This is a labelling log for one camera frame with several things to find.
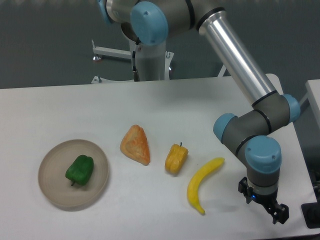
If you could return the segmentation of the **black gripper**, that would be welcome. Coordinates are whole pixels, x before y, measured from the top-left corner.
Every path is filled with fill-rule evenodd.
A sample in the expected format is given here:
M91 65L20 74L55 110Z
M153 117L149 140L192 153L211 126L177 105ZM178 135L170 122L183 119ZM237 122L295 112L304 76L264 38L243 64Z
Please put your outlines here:
M247 177L243 177L238 183L238 192L243 194L246 203L251 201L262 203L261 205L272 216L272 223L284 224L289 219L289 207L283 203L277 202L278 185L274 184L268 187L248 184Z

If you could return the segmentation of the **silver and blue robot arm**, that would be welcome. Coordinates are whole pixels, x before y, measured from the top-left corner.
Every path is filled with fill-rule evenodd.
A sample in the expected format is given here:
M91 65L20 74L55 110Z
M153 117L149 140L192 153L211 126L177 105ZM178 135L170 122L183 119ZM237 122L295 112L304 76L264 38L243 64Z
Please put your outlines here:
M238 191L247 202L262 205L274 223L285 223L289 208L277 202L281 147L270 134L297 120L300 105L291 95L277 92L230 26L222 4L218 0L100 0L97 4L103 20L120 24L135 43L130 60L136 82L165 79L169 37L196 29L209 41L252 106L240 117L223 114L213 132L246 167Z

